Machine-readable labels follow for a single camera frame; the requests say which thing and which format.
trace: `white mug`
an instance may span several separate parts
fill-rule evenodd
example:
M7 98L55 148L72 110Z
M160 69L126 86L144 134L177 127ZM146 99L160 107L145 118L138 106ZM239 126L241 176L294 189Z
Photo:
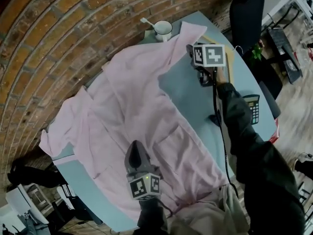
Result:
M168 21L158 21L154 27L156 39L159 42L167 42L172 37L173 26Z

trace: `floor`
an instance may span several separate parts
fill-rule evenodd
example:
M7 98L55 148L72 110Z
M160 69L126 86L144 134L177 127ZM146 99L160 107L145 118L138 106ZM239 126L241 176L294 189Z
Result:
M284 10L286 9L283 8L274 19L280 18ZM294 50L296 50L303 36L303 31L306 29L307 26L304 24L303 19L297 19L285 30ZM266 44L263 55L267 58L271 57L271 49L267 45L266 38L263 38L263 40ZM299 79L294 85L291 85L288 79L281 75L277 66L275 66L275 69L278 71L284 86L277 98L277 103L282 113L279 117L280 138L274 145L286 161L290 163L295 157L303 157L303 155L301 156L303 152L313 154L313 63L311 63L310 67L303 69L303 78ZM305 181L305 189L307 191L312 191L313 184L310 180L298 173L295 173L295 176L298 183ZM77 219L71 220L64 226L63 231L69 234L80 235L117 234L105 224L97 226L94 222L85 224L78 224L78 222L80 221ZM132 231L120 234L132 234Z

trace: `jacket sleeve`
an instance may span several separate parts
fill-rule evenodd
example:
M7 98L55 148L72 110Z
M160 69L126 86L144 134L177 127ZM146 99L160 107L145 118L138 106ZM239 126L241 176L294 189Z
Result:
M237 180L245 184L245 205L253 234L304 232L304 211L294 175L277 149L250 124L252 115L232 84L217 87L224 122L237 157Z

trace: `desk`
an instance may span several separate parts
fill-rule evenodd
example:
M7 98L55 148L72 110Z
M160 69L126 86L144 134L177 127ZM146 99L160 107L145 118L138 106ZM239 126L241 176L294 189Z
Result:
M231 46L224 35L200 12L195 12L173 23L173 35L179 33L182 21L207 26L207 36L221 44ZM153 41L154 38L149 37L139 44L151 43ZM235 52L233 71L235 87L242 95L252 93L260 95L260 121L254 125L254 128L264 140L268 140L276 130L274 119L261 89L237 52ZM97 78L92 82L88 90L95 86L96 83ZM220 168L225 170L224 148L220 130L206 119L209 114L214 112L212 88L200 87L197 73L190 67L190 58L185 55L169 72L159 78L159 84L195 129ZM72 146L69 144L60 156L53 159L63 158L72 154ZM57 165L57 168L80 199L114 231L124 231L136 227L135 222L107 200L78 161Z

